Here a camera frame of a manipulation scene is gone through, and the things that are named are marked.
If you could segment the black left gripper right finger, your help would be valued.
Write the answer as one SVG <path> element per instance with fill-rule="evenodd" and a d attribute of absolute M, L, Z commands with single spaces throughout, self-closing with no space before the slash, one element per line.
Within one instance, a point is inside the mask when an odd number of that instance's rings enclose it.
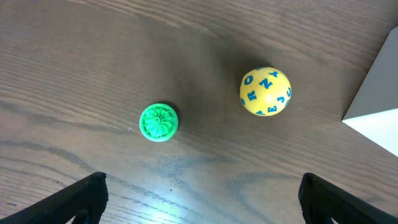
<path fill-rule="evenodd" d="M 397 218 L 307 172 L 298 199 L 306 224 L 397 224 Z"/>

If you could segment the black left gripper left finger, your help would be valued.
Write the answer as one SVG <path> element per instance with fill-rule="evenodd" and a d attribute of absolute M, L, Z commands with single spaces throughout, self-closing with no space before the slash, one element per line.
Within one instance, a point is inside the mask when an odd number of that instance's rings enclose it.
<path fill-rule="evenodd" d="M 98 224 L 108 202 L 106 174 L 95 172 L 55 194 L 1 219 L 1 223 Z"/>

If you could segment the yellow ball with blue letters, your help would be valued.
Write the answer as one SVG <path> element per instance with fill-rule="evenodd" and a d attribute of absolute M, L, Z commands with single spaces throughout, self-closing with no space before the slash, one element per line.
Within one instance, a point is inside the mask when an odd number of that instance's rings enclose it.
<path fill-rule="evenodd" d="M 273 67 L 259 67 L 243 77 L 239 96 L 243 106 L 256 116 L 274 116 L 284 110 L 292 96 L 287 76 Z"/>

